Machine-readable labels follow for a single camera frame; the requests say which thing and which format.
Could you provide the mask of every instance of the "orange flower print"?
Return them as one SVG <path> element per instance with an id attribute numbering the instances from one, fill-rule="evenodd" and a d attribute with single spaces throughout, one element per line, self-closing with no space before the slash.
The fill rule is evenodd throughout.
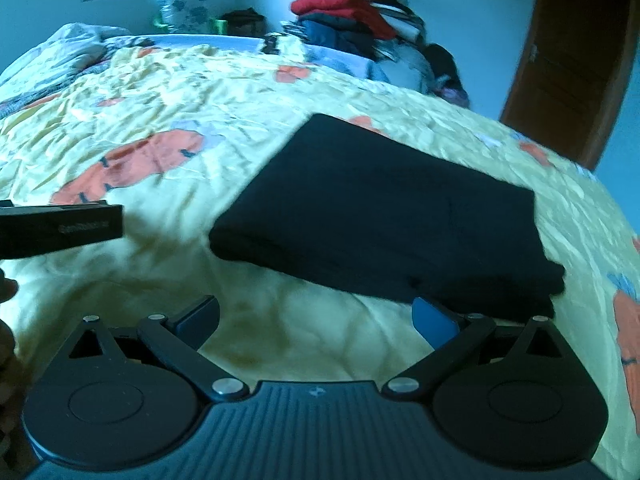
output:
<path id="1" fill-rule="evenodd" d="M 161 50 L 162 50 L 161 48 L 156 48 L 156 47 L 153 47 L 153 46 L 148 46 L 146 48 L 141 48 L 138 51 L 138 58 L 145 57 L 145 56 L 148 56 L 149 54 L 154 54 L 156 52 L 160 52 Z"/>
<path id="2" fill-rule="evenodd" d="M 609 275 L 618 287 L 613 309 L 618 326 L 618 346 L 625 371 L 626 390 L 636 417 L 636 433 L 640 435 L 640 303 L 630 280 L 620 274 Z"/>
<path id="3" fill-rule="evenodd" d="M 42 99 L 38 99 L 37 101 L 34 101 L 30 105 L 26 105 L 22 110 L 28 110 L 29 108 L 33 108 L 34 106 L 38 106 L 44 103 L 48 103 L 49 101 L 53 101 L 53 99 L 55 99 L 56 97 L 60 97 L 60 94 L 62 94 L 62 92 L 58 92 L 57 94 L 51 94 L 46 97 L 43 97 Z"/>
<path id="4" fill-rule="evenodd" d="M 529 153 L 529 155 L 535 158 L 541 166 L 544 166 L 545 168 L 553 166 L 551 162 L 549 162 L 548 156 L 546 155 L 545 151 L 537 144 L 521 140 L 518 145 L 523 152 L 527 152 Z"/>
<path id="5" fill-rule="evenodd" d="M 371 122 L 371 117 L 369 116 L 358 115 L 358 116 L 352 117 L 347 122 L 351 124 L 355 124 L 356 126 L 360 126 L 361 128 L 365 128 L 370 132 L 374 132 L 375 134 L 382 135 L 383 137 L 388 137 L 388 135 L 385 132 L 373 127 L 373 124 Z"/>
<path id="6" fill-rule="evenodd" d="M 124 97 L 112 97 L 111 99 L 104 99 L 96 104 L 97 107 L 104 108 L 107 106 L 113 106 L 124 101 Z"/>
<path id="7" fill-rule="evenodd" d="M 178 168 L 202 150 L 205 137 L 174 129 L 125 144 L 107 153 L 51 197 L 52 205 L 96 202 L 116 187 L 133 186 L 153 174 Z"/>
<path id="8" fill-rule="evenodd" d="M 295 83 L 298 79 L 306 79 L 311 75 L 311 69 L 301 66 L 280 65 L 275 73 L 278 83 Z"/>

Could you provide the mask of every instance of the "pile of clothes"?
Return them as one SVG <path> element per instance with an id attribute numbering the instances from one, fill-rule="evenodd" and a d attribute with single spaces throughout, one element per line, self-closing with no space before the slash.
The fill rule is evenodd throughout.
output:
<path id="1" fill-rule="evenodd" d="M 407 0 L 295 0 L 291 11 L 297 19 L 282 22 L 285 34 L 368 58 L 396 86 L 469 107 L 453 56 L 427 43 Z"/>

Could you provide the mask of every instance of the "door frame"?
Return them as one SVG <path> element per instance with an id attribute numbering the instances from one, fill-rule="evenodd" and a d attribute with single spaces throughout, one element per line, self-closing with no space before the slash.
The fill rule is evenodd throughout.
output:
<path id="1" fill-rule="evenodd" d="M 540 24 L 541 1 L 542 0 L 536 0 L 529 25 L 529 32 L 527 33 L 527 39 L 525 41 L 524 48 L 522 49 L 518 69 L 513 79 L 507 101 L 505 102 L 504 109 L 500 115 L 500 122 L 507 117 L 513 107 L 516 91 L 522 83 L 524 71 L 529 63 L 534 39 L 536 37 L 536 32 L 538 31 L 538 25 Z M 638 48 L 638 42 L 640 40 L 639 35 L 640 0 L 630 0 L 629 16 L 626 21 L 626 33 L 622 53 L 620 54 L 614 73 L 607 82 L 604 97 L 600 104 L 600 110 L 593 121 L 593 126 L 589 132 L 585 147 L 580 152 L 577 159 L 577 162 L 588 170 L 593 171 L 595 169 L 602 153 L 604 152 L 605 145 L 609 140 L 613 127 L 616 124 L 616 119 L 618 118 L 622 101 L 625 98 L 629 78 L 631 77 L 631 71 L 633 70 L 634 60 L 636 58 L 636 49 Z"/>

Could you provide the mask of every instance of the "blue gripper pad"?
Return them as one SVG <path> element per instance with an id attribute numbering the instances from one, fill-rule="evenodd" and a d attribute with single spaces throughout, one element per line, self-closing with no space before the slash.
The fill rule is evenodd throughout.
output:
<path id="1" fill-rule="evenodd" d="M 454 320 L 422 298 L 415 298 L 411 318 L 414 328 L 434 350 L 460 333 L 460 327 Z"/>

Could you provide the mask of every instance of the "black circular pad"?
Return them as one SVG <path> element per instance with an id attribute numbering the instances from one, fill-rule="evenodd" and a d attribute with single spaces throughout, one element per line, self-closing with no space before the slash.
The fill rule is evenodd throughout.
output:
<path id="1" fill-rule="evenodd" d="M 41 457 L 78 469 L 129 468 L 191 429 L 198 401 L 187 381 L 151 365 L 96 367 L 92 359 L 75 360 L 30 392 L 22 420 Z"/>
<path id="2" fill-rule="evenodd" d="M 71 395 L 69 409 L 89 424 L 113 424 L 134 416 L 144 402 L 143 393 L 130 384 L 94 383 Z"/>
<path id="3" fill-rule="evenodd" d="M 562 397 L 546 384 L 510 381 L 489 392 L 489 406 L 514 422 L 544 422 L 562 409 Z"/>
<path id="4" fill-rule="evenodd" d="M 578 363 L 535 355 L 450 376 L 434 394 L 433 414 L 472 456 L 524 470 L 588 460 L 607 420 L 602 396 Z"/>

